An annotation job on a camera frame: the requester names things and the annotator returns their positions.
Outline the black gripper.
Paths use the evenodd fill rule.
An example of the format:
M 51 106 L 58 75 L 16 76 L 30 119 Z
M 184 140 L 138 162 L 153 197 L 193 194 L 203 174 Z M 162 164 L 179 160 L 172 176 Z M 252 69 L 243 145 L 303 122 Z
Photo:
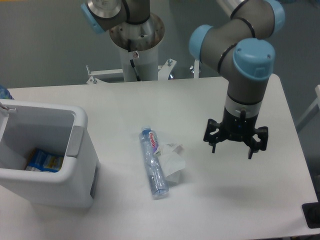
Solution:
M 212 147 L 212 153 L 215 153 L 216 145 L 225 140 L 244 142 L 249 147 L 248 159 L 251 160 L 254 153 L 267 149 L 269 138 L 267 126 L 255 128 L 257 118 L 258 115 L 241 119 L 225 108 L 222 122 L 208 119 L 203 141 Z

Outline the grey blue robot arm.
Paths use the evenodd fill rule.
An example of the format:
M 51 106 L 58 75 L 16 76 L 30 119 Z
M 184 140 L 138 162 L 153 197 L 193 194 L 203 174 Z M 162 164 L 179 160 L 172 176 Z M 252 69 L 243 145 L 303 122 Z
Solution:
M 209 119 L 203 139 L 212 147 L 225 140 L 243 142 L 252 156 L 268 144 L 268 128 L 256 127 L 276 55 L 266 38 L 283 27 L 285 11 L 276 0 L 221 0 L 219 5 L 230 21 L 219 28 L 197 27 L 188 43 L 195 60 L 228 81 L 222 121 Z M 126 82 L 159 79 L 158 46 L 165 27 L 148 0 L 86 0 L 81 10 L 97 34 L 109 32 Z

